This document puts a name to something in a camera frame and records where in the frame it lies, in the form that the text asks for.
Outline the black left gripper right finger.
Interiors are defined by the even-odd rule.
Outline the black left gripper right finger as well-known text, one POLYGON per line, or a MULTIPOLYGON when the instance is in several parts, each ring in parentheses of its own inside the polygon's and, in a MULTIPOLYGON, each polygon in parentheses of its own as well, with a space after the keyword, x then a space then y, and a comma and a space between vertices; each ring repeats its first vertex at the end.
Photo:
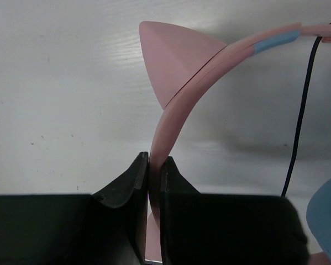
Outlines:
POLYGON ((169 157, 161 169, 164 264, 307 264, 293 204, 275 195, 200 193, 169 157))

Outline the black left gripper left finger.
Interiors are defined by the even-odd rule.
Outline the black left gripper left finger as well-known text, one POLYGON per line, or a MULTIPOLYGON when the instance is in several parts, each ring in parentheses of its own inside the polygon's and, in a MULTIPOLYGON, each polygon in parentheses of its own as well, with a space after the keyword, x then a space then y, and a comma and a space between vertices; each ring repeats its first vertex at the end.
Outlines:
POLYGON ((144 264, 148 153, 95 194, 0 195, 0 264, 144 264))

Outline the pink blue cat-ear headphones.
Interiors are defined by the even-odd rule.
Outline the pink blue cat-ear headphones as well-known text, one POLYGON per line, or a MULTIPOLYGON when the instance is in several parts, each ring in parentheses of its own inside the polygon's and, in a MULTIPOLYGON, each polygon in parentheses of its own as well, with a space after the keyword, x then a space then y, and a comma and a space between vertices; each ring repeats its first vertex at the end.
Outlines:
POLYGON ((200 98, 245 59, 299 36, 317 36, 331 43, 331 23, 293 23, 257 33, 230 45, 178 25, 144 21, 139 35, 145 67, 163 113, 151 144, 146 258, 162 262, 160 245, 161 167, 170 154, 190 112, 200 98))

